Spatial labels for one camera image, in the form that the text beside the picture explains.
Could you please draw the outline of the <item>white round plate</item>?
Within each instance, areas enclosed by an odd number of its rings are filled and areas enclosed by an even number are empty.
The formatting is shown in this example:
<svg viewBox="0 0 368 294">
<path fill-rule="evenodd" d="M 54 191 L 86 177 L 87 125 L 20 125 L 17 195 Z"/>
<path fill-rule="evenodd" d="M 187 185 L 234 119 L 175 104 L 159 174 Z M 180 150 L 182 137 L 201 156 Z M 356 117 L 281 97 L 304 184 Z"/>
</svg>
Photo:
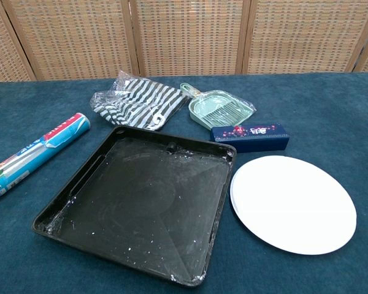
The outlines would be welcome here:
<svg viewBox="0 0 368 294">
<path fill-rule="evenodd" d="M 293 157 L 264 156 L 242 165 L 232 178 L 230 198 L 249 231 L 287 252 L 328 254 L 356 231 L 356 208 L 345 188 Z"/>
</svg>

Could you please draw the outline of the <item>black square plastic tray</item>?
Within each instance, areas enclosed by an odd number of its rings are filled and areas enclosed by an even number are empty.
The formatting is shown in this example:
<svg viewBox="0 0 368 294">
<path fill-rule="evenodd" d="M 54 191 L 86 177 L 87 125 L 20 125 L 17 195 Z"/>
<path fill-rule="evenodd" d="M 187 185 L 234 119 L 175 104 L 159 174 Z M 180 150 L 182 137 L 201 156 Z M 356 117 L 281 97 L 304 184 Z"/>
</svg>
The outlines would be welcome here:
<svg viewBox="0 0 368 294">
<path fill-rule="evenodd" d="M 143 273 L 205 279 L 233 146 L 117 127 L 36 216 L 37 234 Z"/>
</svg>

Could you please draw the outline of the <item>green mini dustpan set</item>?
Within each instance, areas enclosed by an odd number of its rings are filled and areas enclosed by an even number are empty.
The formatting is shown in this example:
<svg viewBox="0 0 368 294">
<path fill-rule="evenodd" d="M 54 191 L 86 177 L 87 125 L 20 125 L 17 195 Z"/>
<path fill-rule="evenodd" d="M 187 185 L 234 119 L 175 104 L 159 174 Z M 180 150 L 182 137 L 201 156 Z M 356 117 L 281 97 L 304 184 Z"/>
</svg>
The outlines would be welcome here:
<svg viewBox="0 0 368 294">
<path fill-rule="evenodd" d="M 188 83 L 182 83 L 180 89 L 191 99 L 188 105 L 191 119 L 208 130 L 239 125 L 256 112 L 252 103 L 226 91 L 200 92 Z"/>
</svg>

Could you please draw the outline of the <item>woven rattan folding screen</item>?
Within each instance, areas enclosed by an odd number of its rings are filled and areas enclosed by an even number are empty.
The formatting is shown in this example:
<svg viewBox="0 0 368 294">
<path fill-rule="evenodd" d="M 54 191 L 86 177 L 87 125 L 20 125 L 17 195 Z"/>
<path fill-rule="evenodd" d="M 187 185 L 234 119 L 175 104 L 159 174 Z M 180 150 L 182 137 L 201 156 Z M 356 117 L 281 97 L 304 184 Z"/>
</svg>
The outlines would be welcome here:
<svg viewBox="0 0 368 294">
<path fill-rule="evenodd" d="M 368 72 L 368 0 L 0 0 L 0 81 Z"/>
</svg>

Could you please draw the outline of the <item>dark blue floral box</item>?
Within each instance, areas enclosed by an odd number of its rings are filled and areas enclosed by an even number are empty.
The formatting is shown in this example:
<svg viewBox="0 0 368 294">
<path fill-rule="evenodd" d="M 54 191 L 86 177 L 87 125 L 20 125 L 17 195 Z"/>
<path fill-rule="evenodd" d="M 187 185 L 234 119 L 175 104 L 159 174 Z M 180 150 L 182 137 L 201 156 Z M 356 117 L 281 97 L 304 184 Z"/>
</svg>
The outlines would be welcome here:
<svg viewBox="0 0 368 294">
<path fill-rule="evenodd" d="M 210 139 L 216 143 L 231 145 L 238 153 L 283 151 L 290 136 L 279 123 L 241 124 L 213 127 Z"/>
</svg>

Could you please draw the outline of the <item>striped cloth in plastic bag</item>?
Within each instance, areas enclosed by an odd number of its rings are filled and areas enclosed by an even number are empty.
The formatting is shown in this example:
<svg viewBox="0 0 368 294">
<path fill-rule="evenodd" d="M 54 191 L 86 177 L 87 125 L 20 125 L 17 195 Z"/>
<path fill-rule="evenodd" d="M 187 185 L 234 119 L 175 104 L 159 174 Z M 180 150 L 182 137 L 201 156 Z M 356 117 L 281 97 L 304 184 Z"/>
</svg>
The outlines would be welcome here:
<svg viewBox="0 0 368 294">
<path fill-rule="evenodd" d="M 114 126 L 160 130 L 188 100 L 181 90 L 119 71 L 108 91 L 93 94 L 92 110 Z"/>
</svg>

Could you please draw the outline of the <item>blue plastic wrap box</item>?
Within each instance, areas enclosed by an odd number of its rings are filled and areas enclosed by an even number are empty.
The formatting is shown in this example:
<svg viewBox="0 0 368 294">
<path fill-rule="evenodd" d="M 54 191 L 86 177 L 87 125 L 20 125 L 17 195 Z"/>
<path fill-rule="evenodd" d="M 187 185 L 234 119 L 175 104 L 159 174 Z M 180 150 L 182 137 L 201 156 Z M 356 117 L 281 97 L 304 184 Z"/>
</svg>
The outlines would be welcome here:
<svg viewBox="0 0 368 294">
<path fill-rule="evenodd" d="M 53 130 L 0 163 L 0 197 L 25 179 L 91 127 L 90 120 L 76 113 Z"/>
</svg>

